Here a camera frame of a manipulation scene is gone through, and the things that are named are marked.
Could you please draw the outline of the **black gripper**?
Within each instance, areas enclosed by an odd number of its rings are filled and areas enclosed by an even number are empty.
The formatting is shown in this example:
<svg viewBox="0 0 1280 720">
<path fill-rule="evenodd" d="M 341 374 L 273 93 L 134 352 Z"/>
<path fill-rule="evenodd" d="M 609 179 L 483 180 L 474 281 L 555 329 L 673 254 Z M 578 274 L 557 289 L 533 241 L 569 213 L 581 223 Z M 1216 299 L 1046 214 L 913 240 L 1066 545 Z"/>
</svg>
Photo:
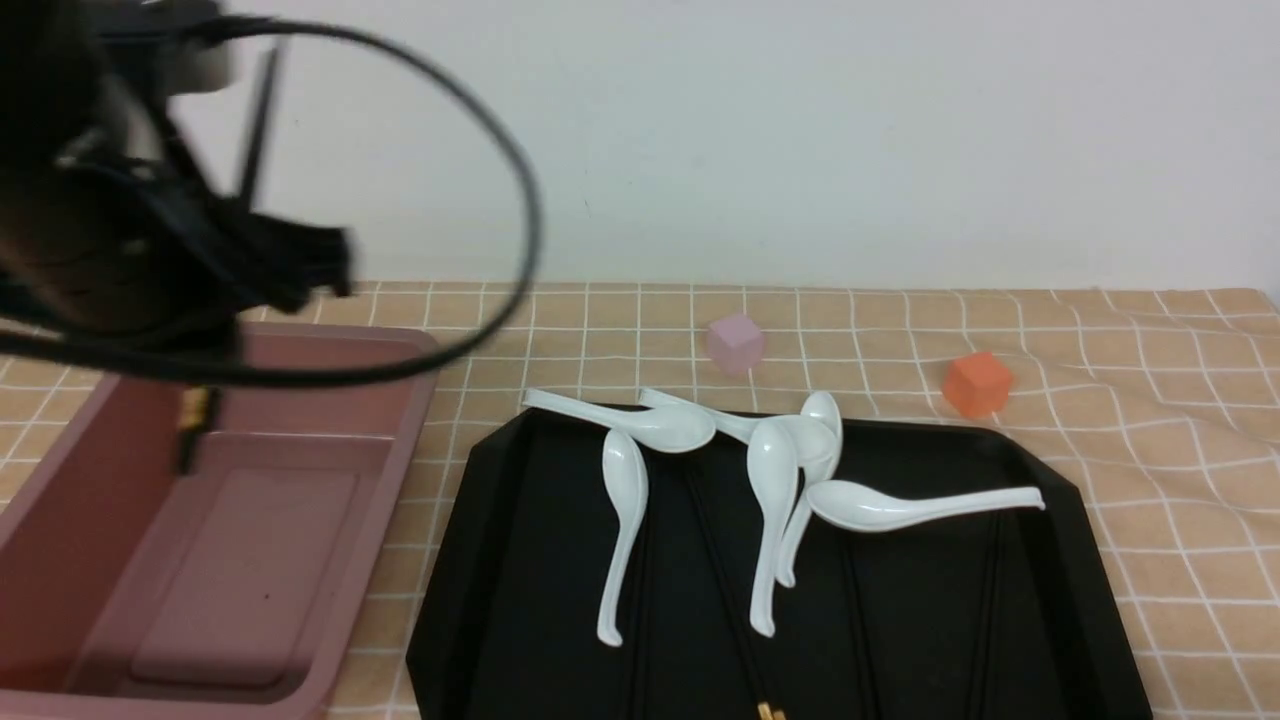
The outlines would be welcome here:
<svg viewBox="0 0 1280 720">
<path fill-rule="evenodd" d="M 138 351 L 236 351 L 237 309 L 355 290 L 343 227 L 218 200 L 169 126 L 228 85 L 219 1 L 3 4 L 3 316 Z M 227 290 L 191 242 L 215 231 Z"/>
</svg>

